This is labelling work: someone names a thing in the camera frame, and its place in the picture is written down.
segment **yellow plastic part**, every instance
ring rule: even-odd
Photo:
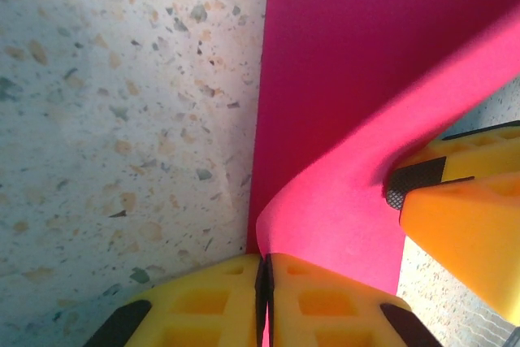
[[[416,189],[406,195],[401,226],[498,314],[520,325],[519,172]]]
[[[443,182],[520,171],[520,127],[498,128],[454,140],[435,140],[399,167],[443,156],[447,157]]]
[[[245,255],[152,288],[152,309],[125,347],[255,347],[259,255]]]
[[[275,347],[406,347],[379,305],[393,295],[285,254],[273,254]]]

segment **pink sheet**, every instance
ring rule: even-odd
[[[520,72],[519,5],[268,0],[248,251],[396,292],[384,177]]]

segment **speckled floor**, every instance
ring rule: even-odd
[[[81,345],[242,252],[265,3],[0,0],[1,346]],[[455,128],[519,107],[511,84]],[[399,293],[447,346],[512,330],[412,242]]]

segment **yellow plastic object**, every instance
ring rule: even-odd
[[[405,198],[401,226],[498,314],[520,325],[520,172],[416,189]]]
[[[152,308],[125,347],[256,346],[259,255],[245,255],[152,288]]]
[[[435,140],[399,167],[446,156],[442,181],[520,171],[520,127],[503,127],[453,140]]]
[[[379,307],[410,310],[400,298],[285,254],[271,261],[275,347],[406,347]]]

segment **yellow foam block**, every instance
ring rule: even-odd
[[[256,346],[259,255],[245,255],[152,288],[152,307],[125,347]]]
[[[400,298],[285,254],[271,261],[275,347],[406,347],[380,309],[409,310]]]
[[[520,127],[503,127],[453,140],[435,140],[399,167],[446,156],[442,181],[520,171]]]
[[[401,226],[502,317],[520,325],[519,172],[416,189],[405,198]]]

